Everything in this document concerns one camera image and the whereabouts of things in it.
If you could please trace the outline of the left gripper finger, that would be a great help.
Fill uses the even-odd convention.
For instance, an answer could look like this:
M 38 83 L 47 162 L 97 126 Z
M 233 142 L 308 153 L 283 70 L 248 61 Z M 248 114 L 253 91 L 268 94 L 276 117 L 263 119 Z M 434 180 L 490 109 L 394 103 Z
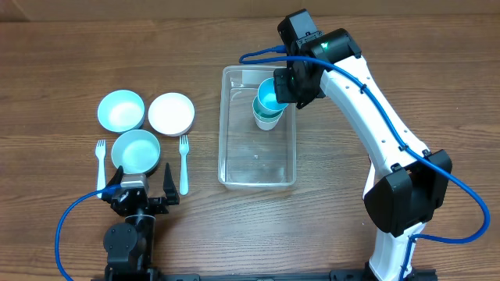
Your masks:
M 165 192 L 166 197 L 179 197 L 177 189 L 175 187 L 175 183 L 173 181 L 170 164 L 166 163 L 164 179 L 162 185 L 163 191 Z
M 122 178 L 123 178 L 123 167 L 120 165 L 118 167 L 118 169 L 116 170 L 114 176 L 112 177 L 112 179 L 106 184 L 105 188 L 108 189 L 108 188 L 111 188 L 111 187 L 116 187 L 116 186 L 119 186 L 121 181 L 122 181 Z

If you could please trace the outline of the blue cup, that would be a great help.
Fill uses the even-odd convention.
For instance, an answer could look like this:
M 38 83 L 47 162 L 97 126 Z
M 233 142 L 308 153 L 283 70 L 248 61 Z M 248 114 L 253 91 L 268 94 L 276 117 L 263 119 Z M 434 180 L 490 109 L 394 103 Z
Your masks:
M 277 102 L 277 93 L 274 88 L 274 78 L 264 80 L 258 88 L 257 99 L 259 110 L 266 115 L 273 115 L 288 107 L 287 103 Z

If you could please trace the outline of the teal bowl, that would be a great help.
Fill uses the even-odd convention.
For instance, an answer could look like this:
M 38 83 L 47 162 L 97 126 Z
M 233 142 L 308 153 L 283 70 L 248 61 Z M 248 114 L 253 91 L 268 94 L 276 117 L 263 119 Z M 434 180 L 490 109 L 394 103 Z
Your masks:
M 120 135 L 111 151 L 113 165 L 126 174 L 150 173 L 158 164 L 161 146 L 157 137 L 147 130 L 130 130 Z

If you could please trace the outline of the green cup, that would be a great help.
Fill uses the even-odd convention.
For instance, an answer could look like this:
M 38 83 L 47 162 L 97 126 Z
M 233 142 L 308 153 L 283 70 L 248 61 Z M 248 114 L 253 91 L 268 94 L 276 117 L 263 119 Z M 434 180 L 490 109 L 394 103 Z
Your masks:
M 272 114 L 267 114 L 263 112 L 259 106 L 260 106 L 259 99 L 258 97 L 255 97 L 252 104 L 253 112 L 257 115 L 257 118 L 263 122 L 267 123 L 273 122 L 274 120 L 279 119 L 283 113 L 283 111 L 280 110 Z

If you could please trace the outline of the pink cup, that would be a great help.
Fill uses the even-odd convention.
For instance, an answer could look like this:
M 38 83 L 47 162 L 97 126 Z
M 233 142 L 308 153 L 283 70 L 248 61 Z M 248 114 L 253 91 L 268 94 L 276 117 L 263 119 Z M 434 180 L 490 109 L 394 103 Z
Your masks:
M 258 128 L 261 130 L 272 130 L 278 123 L 280 117 L 277 116 L 271 119 L 260 118 L 259 116 L 255 116 L 255 123 Z

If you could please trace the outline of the light blue bowl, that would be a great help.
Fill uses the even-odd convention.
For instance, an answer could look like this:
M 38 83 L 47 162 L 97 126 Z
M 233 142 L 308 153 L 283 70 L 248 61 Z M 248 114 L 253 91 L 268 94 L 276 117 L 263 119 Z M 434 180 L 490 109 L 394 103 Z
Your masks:
M 100 101 L 97 119 L 104 129 L 114 133 L 135 130 L 145 121 L 145 103 L 133 91 L 116 90 Z

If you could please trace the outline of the white bowl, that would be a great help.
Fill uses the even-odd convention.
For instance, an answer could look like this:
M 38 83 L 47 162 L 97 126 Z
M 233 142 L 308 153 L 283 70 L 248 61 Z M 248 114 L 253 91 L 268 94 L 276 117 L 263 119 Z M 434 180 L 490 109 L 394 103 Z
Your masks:
M 194 104 L 187 96 L 177 92 L 158 96 L 148 110 L 148 121 L 152 128 L 169 137 L 188 132 L 194 120 Z

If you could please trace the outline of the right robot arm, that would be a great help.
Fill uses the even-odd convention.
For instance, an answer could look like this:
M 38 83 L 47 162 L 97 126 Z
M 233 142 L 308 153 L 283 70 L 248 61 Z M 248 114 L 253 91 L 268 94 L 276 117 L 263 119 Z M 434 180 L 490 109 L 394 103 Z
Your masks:
M 345 29 L 281 27 L 286 67 L 275 70 L 280 103 L 303 108 L 329 97 L 345 115 L 370 157 L 363 203 L 377 227 L 363 274 L 375 280 L 435 280 L 411 265 L 416 241 L 445 199 L 452 161 L 432 152 L 398 117 L 373 81 L 362 51 Z

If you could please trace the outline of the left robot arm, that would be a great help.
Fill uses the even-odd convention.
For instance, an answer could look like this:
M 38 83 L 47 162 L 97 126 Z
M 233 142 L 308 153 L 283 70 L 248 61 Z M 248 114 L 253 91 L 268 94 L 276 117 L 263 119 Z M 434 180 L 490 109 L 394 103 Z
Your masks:
M 147 175 L 126 174 L 123 167 L 106 184 L 102 200 L 125 220 L 110 226 L 103 238 L 107 252 L 105 280 L 163 279 L 160 270 L 152 265 L 155 217 L 168 214 L 169 206 L 180 203 L 169 164 L 162 188 L 163 197 L 149 197 Z

